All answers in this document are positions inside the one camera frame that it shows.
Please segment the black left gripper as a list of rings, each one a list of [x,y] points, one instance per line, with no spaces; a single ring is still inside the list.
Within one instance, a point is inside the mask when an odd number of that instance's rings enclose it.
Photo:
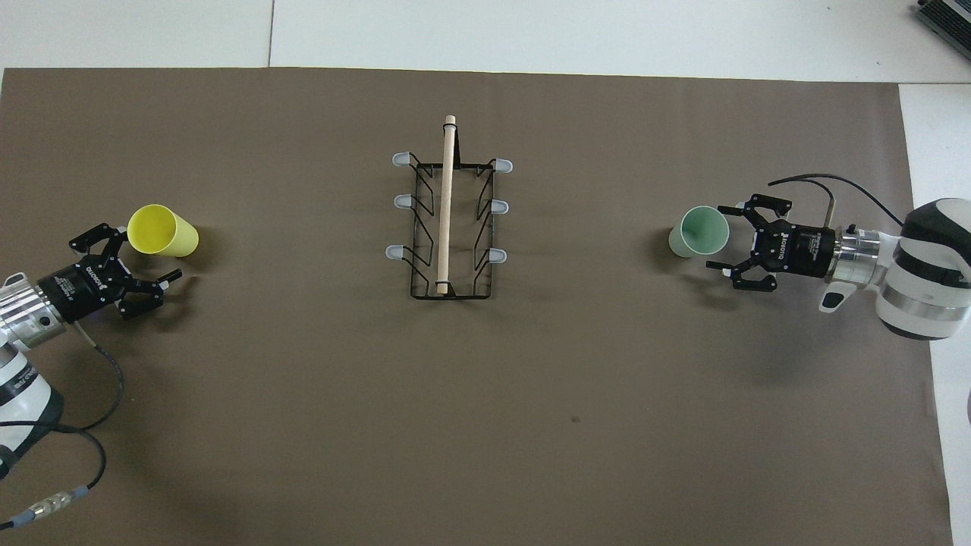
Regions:
[[[154,281],[132,278],[130,270],[117,259],[127,241],[124,225],[111,227],[107,222],[70,239],[70,249],[84,258],[38,282],[60,321],[73,324],[115,302],[124,319],[134,319],[163,305],[165,291],[183,277],[183,270],[175,269]],[[96,256],[110,259],[102,264]]]

